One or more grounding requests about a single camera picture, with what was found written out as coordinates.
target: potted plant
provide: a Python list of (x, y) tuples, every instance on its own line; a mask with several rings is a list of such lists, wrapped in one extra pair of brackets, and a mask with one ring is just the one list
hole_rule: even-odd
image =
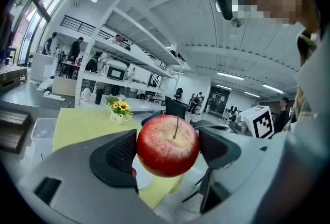
[(110, 107), (110, 120), (114, 123), (122, 124), (133, 116), (133, 113), (129, 111), (130, 106), (124, 101), (108, 103), (108, 107)]

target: white shelf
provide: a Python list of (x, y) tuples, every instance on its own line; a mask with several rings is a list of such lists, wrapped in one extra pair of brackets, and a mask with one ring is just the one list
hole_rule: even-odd
[[(85, 102), (80, 99), (79, 108), (89, 108), (89, 109), (109, 109), (107, 106), (107, 97), (108, 95), (102, 95), (100, 105), (95, 104), (95, 94), (92, 94), (90, 100)], [(141, 112), (141, 111), (160, 111), (165, 110), (165, 106), (156, 105), (148, 100), (143, 99), (134, 99), (134, 98), (126, 98), (125, 102), (130, 105), (131, 112)]]
[[(159, 60), (163, 61), (164, 63), (166, 63), (168, 65), (182, 66), (182, 64), (179, 62), (179, 60), (177, 58), (175, 58), (174, 55), (172, 53), (170, 53), (170, 51), (168, 49), (166, 49), (166, 47), (155, 36), (153, 36), (146, 28), (144, 28), (141, 24), (139, 24), (137, 21), (135, 21), (133, 18), (131, 18), (128, 14), (126, 14), (119, 8), (114, 7), (113, 10), (114, 10), (114, 12), (116, 12), (117, 14), (122, 16), (125, 20), (132, 23), (134, 25), (134, 27), (137, 27), (140, 31), (145, 33), (151, 40), (153, 40), (157, 44), (157, 45), (151, 45), (151, 46), (145, 47), (144, 49), (146, 49), (148, 52), (150, 52), (151, 54), (156, 56)], [(113, 29), (111, 29), (111, 26), (110, 26), (110, 19), (111, 19), (111, 17), (108, 18), (108, 20), (104, 26), (106, 26), (110, 30), (113, 30)]]
[(150, 91), (150, 92), (161, 93), (161, 92), (164, 91), (164, 90), (160, 90), (157, 87), (147, 86), (145, 84), (135, 83), (133, 81), (129, 82), (129, 81), (118, 81), (118, 80), (115, 80), (115, 79), (110, 79), (110, 78), (107, 78), (107, 77), (102, 76), (100, 74), (93, 73), (93, 72), (88, 72), (88, 71), (84, 71), (84, 73), (81, 75), (81, 77), (83, 79), (87, 79), (87, 80), (97, 81), (97, 82), (116, 85), (116, 86), (123, 86), (123, 87), (141, 89), (141, 90)]
[(158, 74), (160, 76), (177, 79), (175, 76), (167, 73), (163, 69), (155, 66), (154, 64), (148, 63), (146, 61), (134, 57), (130, 51), (126, 50), (123, 47), (120, 47), (117, 44), (112, 44), (108, 40), (105, 40), (100, 36), (96, 37), (94, 48), (101, 50), (103, 52), (108, 52), (120, 59), (126, 60), (127, 62), (130, 62), (133, 65), (146, 69), (147, 71)]

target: bag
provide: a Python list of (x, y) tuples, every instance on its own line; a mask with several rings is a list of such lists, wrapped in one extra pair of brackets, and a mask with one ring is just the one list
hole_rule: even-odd
[(194, 103), (198, 104), (200, 102), (200, 98), (199, 97), (195, 97), (193, 101), (194, 101)]

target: computer monitor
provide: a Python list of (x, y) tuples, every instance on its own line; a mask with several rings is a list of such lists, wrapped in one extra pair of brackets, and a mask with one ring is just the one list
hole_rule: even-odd
[(182, 119), (185, 119), (186, 117), (186, 107), (169, 97), (165, 97), (165, 109), (166, 115), (179, 116)]

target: desk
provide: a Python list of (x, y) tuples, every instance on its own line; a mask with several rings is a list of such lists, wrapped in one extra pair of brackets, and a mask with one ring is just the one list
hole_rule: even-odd
[(62, 66), (61, 66), (61, 70), (60, 70), (60, 75), (59, 76), (62, 75), (62, 71), (63, 71), (64, 65), (68, 65), (70, 67), (73, 67), (75, 69), (78, 69), (78, 71), (80, 69), (80, 65), (78, 65), (76, 63), (71, 63), (70, 61), (62, 61), (61, 64), (62, 64)]
[[(136, 129), (139, 134), (141, 125), (134, 119), (119, 125), (112, 123), (109, 115), (109, 110), (103, 109), (62, 108), (55, 128), (53, 151), (120, 131)], [(162, 178), (153, 175), (150, 185), (139, 190), (139, 197), (151, 209), (154, 209), (167, 194), (177, 189), (181, 179), (182, 176)]]

